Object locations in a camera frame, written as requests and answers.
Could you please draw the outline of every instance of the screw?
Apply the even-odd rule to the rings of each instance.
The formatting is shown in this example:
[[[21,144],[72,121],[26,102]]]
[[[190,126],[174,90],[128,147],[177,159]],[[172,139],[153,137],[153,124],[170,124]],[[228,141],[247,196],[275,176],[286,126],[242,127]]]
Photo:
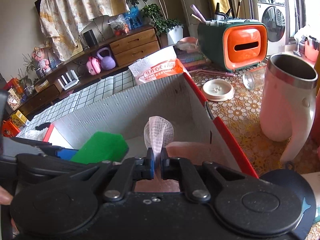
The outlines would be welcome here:
[[[152,203],[152,201],[150,199],[144,199],[143,203],[145,203],[146,205],[149,205]]]
[[[203,199],[203,198],[206,198],[207,196],[209,196],[209,192],[206,191],[206,190],[202,190],[202,189],[197,189],[195,190],[192,195],[194,197],[196,197],[197,199]]]
[[[116,199],[118,197],[120,197],[120,192],[117,191],[117,190],[108,190],[104,193],[104,195],[107,197],[107,198],[110,198],[110,199]]]
[[[153,202],[160,202],[161,199],[160,199],[160,198],[153,197],[153,198],[152,198],[152,201],[153,201]]]

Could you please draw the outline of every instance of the black speaker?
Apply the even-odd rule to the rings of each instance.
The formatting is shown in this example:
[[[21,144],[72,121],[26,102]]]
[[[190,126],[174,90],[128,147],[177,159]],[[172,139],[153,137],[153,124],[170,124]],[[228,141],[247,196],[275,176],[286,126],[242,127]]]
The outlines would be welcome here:
[[[96,39],[96,37],[94,36],[94,33],[93,33],[92,30],[89,30],[89,31],[85,32],[85,33],[83,34],[83,37],[84,37],[84,39],[85,39],[85,41],[87,42],[87,44],[88,44],[89,47],[92,47],[92,46],[98,44],[97,39]]]

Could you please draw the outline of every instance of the drawer handle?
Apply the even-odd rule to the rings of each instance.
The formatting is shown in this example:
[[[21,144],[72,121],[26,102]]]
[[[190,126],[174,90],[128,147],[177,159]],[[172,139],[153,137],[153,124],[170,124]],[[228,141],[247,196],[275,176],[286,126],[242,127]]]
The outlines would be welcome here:
[[[140,53],[143,53],[143,50],[138,51],[138,52],[136,52],[136,53],[133,53],[132,56],[135,56],[135,55],[140,54]]]
[[[128,41],[128,43],[129,42],[133,42],[133,41],[139,41],[140,39],[139,38],[137,38],[137,39],[135,39],[135,40],[132,40],[132,41]]]

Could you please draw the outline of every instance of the green sponge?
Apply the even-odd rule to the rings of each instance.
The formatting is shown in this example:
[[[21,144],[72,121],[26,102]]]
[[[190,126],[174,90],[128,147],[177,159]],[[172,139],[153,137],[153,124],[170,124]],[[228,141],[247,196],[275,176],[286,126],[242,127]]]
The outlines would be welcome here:
[[[120,162],[129,147],[121,134],[96,132],[71,158],[76,163]]]

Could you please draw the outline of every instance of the wooden drawer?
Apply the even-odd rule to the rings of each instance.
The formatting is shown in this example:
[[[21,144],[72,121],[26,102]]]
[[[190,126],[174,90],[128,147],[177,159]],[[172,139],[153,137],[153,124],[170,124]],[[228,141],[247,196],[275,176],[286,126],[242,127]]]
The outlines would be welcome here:
[[[33,98],[20,106],[19,110],[26,116],[59,97],[60,92],[60,88],[57,88],[55,85],[51,85],[48,88],[41,90]]]
[[[129,49],[125,52],[115,55],[116,61],[119,66],[123,66],[137,59],[144,58],[160,49],[158,41]]]
[[[116,55],[153,41],[157,41],[157,36],[155,30],[150,29],[110,43],[110,48],[113,55]]]

